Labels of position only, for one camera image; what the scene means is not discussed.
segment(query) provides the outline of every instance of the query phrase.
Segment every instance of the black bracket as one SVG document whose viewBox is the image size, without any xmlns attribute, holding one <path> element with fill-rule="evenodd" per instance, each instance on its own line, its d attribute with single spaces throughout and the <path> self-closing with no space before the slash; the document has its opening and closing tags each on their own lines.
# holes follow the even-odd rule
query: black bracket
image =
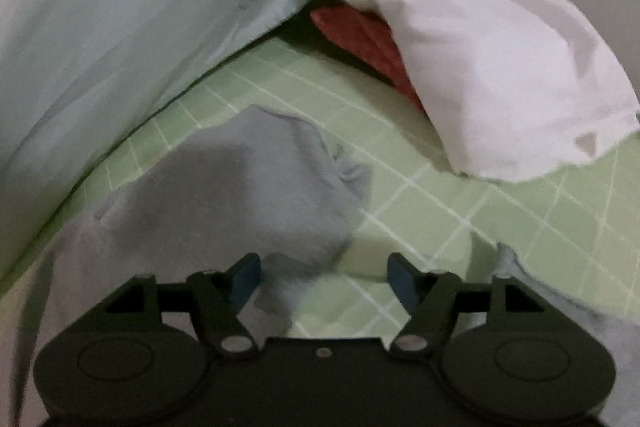
<svg viewBox="0 0 640 427">
<path fill-rule="evenodd" d="M 388 281 L 411 315 L 379 339 L 269 339 L 237 318 L 260 283 L 248 254 L 183 283 L 136 277 L 38 354 L 60 425 L 597 426 L 615 380 L 607 350 L 517 279 L 468 284 L 399 253 Z M 162 323 L 190 314 L 197 340 Z M 486 322 L 452 338 L 461 313 Z"/>
</svg>

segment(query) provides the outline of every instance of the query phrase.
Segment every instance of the gray cloth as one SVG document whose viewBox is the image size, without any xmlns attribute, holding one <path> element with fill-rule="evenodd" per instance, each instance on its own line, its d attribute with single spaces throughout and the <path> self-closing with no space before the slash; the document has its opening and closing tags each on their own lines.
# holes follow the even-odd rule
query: gray cloth
<svg viewBox="0 0 640 427">
<path fill-rule="evenodd" d="M 497 253 L 491 275 L 507 272 L 521 280 L 593 335 L 612 354 L 616 362 L 616 384 L 600 413 L 601 422 L 609 427 L 640 426 L 640 325 L 593 310 L 551 288 L 529 274 L 511 248 L 498 245 Z M 470 321 L 465 328 L 475 325 L 478 321 Z"/>
<path fill-rule="evenodd" d="M 266 280 L 239 318 L 259 343 L 285 333 L 304 283 L 350 241 L 369 177 L 296 116 L 254 106 L 194 133 L 48 245 L 1 346 L 0 425 L 46 418 L 32 354 L 135 274 L 179 282 L 257 252 Z"/>
</svg>

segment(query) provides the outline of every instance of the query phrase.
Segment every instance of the green bedsheet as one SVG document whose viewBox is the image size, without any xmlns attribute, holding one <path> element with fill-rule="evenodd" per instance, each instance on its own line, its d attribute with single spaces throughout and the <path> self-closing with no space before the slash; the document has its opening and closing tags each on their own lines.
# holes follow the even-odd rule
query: green bedsheet
<svg viewBox="0 0 640 427">
<path fill-rule="evenodd" d="M 384 282 L 390 252 L 401 251 L 421 269 L 464 276 L 491 260 L 497 241 L 558 289 L 640 315 L 638 136 L 593 166 L 529 183 L 456 176 L 431 123 L 409 101 L 311 49 L 271 37 L 216 69 L 100 163 L 38 243 L 84 206 L 136 179 L 196 128 L 258 103 L 301 113 L 324 130 L 330 147 L 341 144 L 374 169 L 366 219 L 336 273 L 306 295 L 292 335 L 388 339 L 407 319 Z"/>
</svg>

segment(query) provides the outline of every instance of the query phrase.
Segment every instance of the round pad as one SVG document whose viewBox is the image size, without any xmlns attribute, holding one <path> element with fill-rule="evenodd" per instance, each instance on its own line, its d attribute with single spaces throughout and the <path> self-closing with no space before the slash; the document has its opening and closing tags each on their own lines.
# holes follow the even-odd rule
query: round pad
<svg viewBox="0 0 640 427">
<path fill-rule="evenodd" d="M 171 412 L 206 368 L 202 346 L 174 328 L 65 332 L 41 350 L 33 377 L 53 414 L 124 425 Z"/>
<path fill-rule="evenodd" d="M 440 370 L 478 412 L 523 423 L 580 418 L 604 402 L 616 378 L 611 355 L 586 333 L 482 327 L 447 344 Z"/>
</svg>

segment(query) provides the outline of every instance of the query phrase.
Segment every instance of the red pillow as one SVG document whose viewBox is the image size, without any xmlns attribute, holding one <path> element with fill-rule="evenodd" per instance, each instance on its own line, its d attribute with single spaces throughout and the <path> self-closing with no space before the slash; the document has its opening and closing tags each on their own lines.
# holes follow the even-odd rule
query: red pillow
<svg viewBox="0 0 640 427">
<path fill-rule="evenodd" d="M 384 74 L 398 91 L 424 112 L 420 98 L 406 74 L 391 28 L 380 17 L 347 4 L 317 8 L 310 15 L 329 41 Z"/>
</svg>

